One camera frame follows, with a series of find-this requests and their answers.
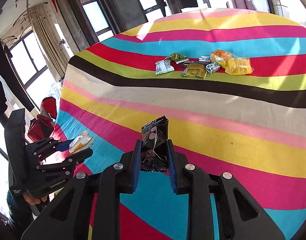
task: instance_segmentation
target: snack wrapper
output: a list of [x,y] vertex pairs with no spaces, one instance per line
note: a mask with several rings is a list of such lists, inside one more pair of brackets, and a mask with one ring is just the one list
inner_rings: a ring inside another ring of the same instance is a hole
[[211,64],[208,64],[205,66],[206,71],[210,74],[215,73],[216,71],[218,71],[220,69],[220,65],[216,62],[212,62]]
[[184,55],[179,53],[173,53],[172,55],[166,57],[166,59],[173,60],[176,64],[189,61],[188,57],[185,57]]
[[186,69],[181,74],[182,77],[206,77],[206,69],[202,64],[192,63],[186,67]]
[[92,146],[94,137],[90,137],[87,131],[83,131],[69,145],[70,155],[88,149]]
[[168,73],[168,72],[174,71],[174,68],[170,65],[170,63],[171,63],[171,61],[168,60],[168,59],[156,62],[155,63],[156,64],[155,74],[160,75],[160,74],[163,74],[163,73]]
[[168,169],[168,123],[162,116],[142,127],[141,171],[166,172]]
[[210,63],[210,61],[209,62],[207,62],[207,61],[185,61],[185,62],[182,63],[182,66],[187,67],[188,65],[193,64],[193,63],[201,64],[201,65],[206,66]]
[[227,61],[233,57],[235,57],[234,54],[221,49],[217,49],[211,52],[211,62],[220,64],[220,66],[224,69],[227,67]]
[[247,75],[253,72],[250,59],[245,57],[232,58],[228,60],[228,66],[225,69],[225,73],[232,76],[235,75]]
[[207,62],[211,62],[211,57],[210,56],[200,56],[198,58],[198,61],[207,61]]

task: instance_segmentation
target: colorful striped bed cover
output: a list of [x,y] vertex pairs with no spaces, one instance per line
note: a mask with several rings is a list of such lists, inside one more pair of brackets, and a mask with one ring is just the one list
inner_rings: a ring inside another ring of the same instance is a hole
[[[172,53],[197,59],[215,49],[250,57],[254,72],[220,69],[202,80],[176,66],[155,75],[155,62]],[[93,156],[76,170],[93,174],[133,150],[141,126],[161,115],[176,151],[207,173],[232,173],[286,240],[294,236],[306,219],[306,27],[202,9],[115,35],[69,61],[53,136],[96,136]],[[173,194],[167,175],[141,172],[136,192],[120,199],[122,240],[186,239],[188,196]]]

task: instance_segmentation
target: curtain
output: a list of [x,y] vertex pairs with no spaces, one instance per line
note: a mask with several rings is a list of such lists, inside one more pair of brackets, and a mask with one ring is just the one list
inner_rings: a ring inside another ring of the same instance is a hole
[[29,17],[35,35],[42,46],[47,66],[56,80],[64,76],[67,67],[67,59],[60,47],[53,32],[48,28],[49,23],[45,17],[42,7],[33,7],[29,10]]

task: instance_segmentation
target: human hand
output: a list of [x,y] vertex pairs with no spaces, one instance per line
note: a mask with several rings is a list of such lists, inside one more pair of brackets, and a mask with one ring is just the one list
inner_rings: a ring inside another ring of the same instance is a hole
[[24,200],[29,204],[29,205],[36,205],[36,204],[40,204],[41,200],[43,202],[45,202],[47,200],[47,195],[42,197],[42,198],[34,198],[31,197],[29,193],[24,193],[23,195]]

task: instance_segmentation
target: metal screw cap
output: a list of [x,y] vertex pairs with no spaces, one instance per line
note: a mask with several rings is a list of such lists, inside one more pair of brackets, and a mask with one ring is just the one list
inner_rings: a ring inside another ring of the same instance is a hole
[[231,173],[225,172],[225,173],[223,173],[223,177],[224,177],[225,179],[231,179],[233,176],[232,176]]
[[86,174],[85,174],[85,172],[83,172],[83,171],[80,171],[80,172],[78,172],[78,173],[76,174],[76,178],[77,178],[77,179],[83,179],[83,178],[85,178],[85,176],[86,176]]
[[123,164],[122,163],[115,163],[113,165],[113,168],[116,169],[116,170],[120,170],[123,168]]
[[195,169],[195,166],[194,166],[193,164],[189,163],[189,164],[186,164],[186,165],[185,165],[185,168],[186,168],[187,170],[189,170],[189,171],[192,171],[192,170]]

